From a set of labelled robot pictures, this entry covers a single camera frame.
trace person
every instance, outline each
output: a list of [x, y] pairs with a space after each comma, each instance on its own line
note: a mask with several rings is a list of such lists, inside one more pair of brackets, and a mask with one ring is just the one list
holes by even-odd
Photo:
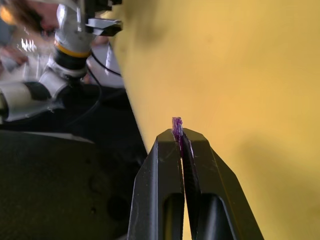
[[[33, 0], [2, 1], [4, 2], [6, 14], [9, 13], [14, 23], [18, 26], [23, 26], [27, 30], [41, 34], [42, 36], [48, 36], [49, 33], [59, 28], [57, 19], [58, 4]], [[92, 42], [92, 46], [106, 45], [108, 41], [108, 37], [98, 36]], [[0, 51], [0, 54], [11, 57], [20, 65], [28, 60], [27, 58], [18, 56], [17, 53], [12, 47], [5, 47]]]

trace purple object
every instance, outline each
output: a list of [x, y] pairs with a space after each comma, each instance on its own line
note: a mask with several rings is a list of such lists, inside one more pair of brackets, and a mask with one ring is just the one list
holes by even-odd
[[182, 127], [182, 119], [181, 117], [173, 117], [172, 118], [172, 133], [174, 135], [174, 138], [176, 142], [179, 144], [180, 147], [180, 153], [182, 156], [182, 137], [184, 135], [184, 129]]

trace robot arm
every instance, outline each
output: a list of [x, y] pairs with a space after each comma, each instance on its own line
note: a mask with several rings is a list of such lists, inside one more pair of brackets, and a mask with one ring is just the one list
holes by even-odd
[[[114, 36], [122, 29], [120, 21], [87, 17], [90, 14], [86, 12], [86, 17], [82, 18], [85, 22], [79, 22], [79, 10], [74, 10], [72, 0], [49, 2], [67, 4], [59, 5], [57, 11], [59, 29], [55, 33], [55, 51], [39, 81], [0, 85], [0, 116], [7, 122], [63, 108], [64, 93], [73, 85], [79, 85], [87, 74], [86, 62], [91, 55], [91, 42], [95, 35]], [[80, 23], [85, 23], [85, 28], [79, 27]]]

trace yellow ring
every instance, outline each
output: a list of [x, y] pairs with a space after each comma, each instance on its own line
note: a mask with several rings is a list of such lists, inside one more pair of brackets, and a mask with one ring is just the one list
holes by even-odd
[[63, 46], [60, 45], [60, 43], [58, 43], [57, 41], [54, 41], [54, 45], [64, 54], [67, 54], [71, 57], [75, 57], [75, 58], [88, 58], [91, 55], [91, 51], [89, 52], [74, 52], [74, 51], [70, 51], [66, 48], [64, 48]]

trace yellow wall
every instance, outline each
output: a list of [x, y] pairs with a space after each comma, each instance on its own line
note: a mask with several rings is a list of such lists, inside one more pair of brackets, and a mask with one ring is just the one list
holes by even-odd
[[148, 150], [182, 117], [234, 170], [265, 239], [320, 239], [320, 1], [125, 0], [114, 15]]

